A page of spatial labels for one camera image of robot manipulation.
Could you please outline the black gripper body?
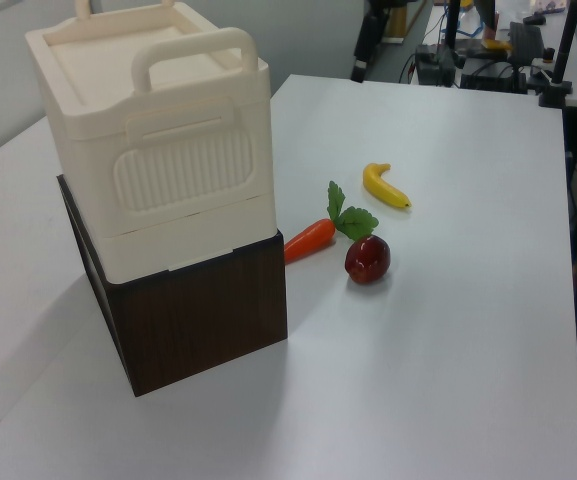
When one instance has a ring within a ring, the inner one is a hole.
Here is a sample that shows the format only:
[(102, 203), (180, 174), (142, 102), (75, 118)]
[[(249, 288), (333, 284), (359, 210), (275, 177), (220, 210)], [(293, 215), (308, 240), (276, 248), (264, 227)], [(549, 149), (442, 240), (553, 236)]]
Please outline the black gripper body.
[(384, 1), (369, 1), (360, 30), (360, 52), (372, 53), (381, 40), (385, 27), (386, 13)]

